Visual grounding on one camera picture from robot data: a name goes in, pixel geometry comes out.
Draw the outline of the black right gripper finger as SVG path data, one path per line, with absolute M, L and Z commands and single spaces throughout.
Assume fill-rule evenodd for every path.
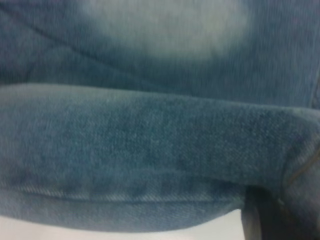
M 276 208 L 270 193 L 262 188 L 248 187 L 243 208 L 243 232 L 246 240 L 275 240 L 273 222 Z

